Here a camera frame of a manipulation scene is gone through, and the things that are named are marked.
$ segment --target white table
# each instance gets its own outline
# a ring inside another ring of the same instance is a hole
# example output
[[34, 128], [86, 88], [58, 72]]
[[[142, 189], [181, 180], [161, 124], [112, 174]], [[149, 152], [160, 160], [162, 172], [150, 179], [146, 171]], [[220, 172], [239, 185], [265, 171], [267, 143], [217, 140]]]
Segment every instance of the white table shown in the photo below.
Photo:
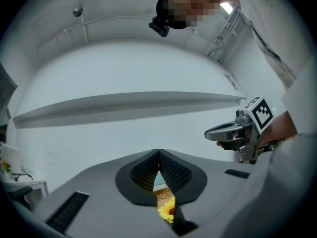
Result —
[[26, 199], [31, 207], [34, 209], [36, 201], [40, 201], [48, 195], [48, 188], [45, 179], [37, 175], [26, 168], [22, 168], [25, 172], [32, 176], [33, 180], [29, 176], [20, 176], [18, 181], [14, 178], [16, 175], [11, 176], [10, 179], [2, 180], [2, 184], [7, 192], [15, 192], [23, 187], [31, 187], [33, 191], [26, 196]]

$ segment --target sunflower picture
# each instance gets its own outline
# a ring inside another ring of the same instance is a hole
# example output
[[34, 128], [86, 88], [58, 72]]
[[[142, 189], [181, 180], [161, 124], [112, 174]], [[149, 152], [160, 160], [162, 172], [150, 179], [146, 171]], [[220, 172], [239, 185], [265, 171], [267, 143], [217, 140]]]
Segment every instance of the sunflower picture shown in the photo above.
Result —
[[175, 197], [172, 197], [172, 200], [166, 202], [164, 206], [160, 207], [158, 212], [162, 219], [169, 223], [173, 223], [175, 215]]

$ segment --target light fixture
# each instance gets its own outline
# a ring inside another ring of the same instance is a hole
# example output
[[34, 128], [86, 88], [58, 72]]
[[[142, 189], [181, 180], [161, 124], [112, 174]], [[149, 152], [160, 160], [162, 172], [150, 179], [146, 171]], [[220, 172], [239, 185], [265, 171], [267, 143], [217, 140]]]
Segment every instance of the light fixture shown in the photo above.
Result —
[[224, 8], [225, 11], [228, 12], [228, 14], [231, 14], [231, 12], [232, 12], [233, 9], [232, 9], [232, 7], [231, 7], [231, 5], [230, 5], [229, 3], [223, 2], [223, 3], [220, 4], [220, 6], [221, 6], [222, 8]]

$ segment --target white sleeve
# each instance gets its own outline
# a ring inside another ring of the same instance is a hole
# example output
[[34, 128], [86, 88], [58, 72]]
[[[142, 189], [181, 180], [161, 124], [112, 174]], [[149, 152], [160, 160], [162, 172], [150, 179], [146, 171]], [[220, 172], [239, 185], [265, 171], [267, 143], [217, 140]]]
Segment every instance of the white sleeve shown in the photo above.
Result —
[[286, 110], [300, 134], [317, 132], [317, 55], [306, 63], [303, 71], [282, 97]]

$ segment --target white ceiling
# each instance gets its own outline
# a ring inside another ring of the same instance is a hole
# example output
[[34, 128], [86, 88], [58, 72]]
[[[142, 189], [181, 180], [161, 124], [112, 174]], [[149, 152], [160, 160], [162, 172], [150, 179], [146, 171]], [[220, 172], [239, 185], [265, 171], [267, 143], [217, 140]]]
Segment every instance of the white ceiling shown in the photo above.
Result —
[[[138, 38], [167, 42], [197, 53], [207, 48], [226, 22], [223, 11], [198, 22], [196, 34], [190, 30], [170, 30], [162, 38], [149, 28], [149, 20], [156, 16], [158, 0], [83, 0], [89, 43], [108, 39]], [[23, 49], [35, 67], [86, 44], [81, 18], [73, 9], [79, 0], [28, 0], [15, 19]], [[69, 38], [64, 33], [69, 31]]]

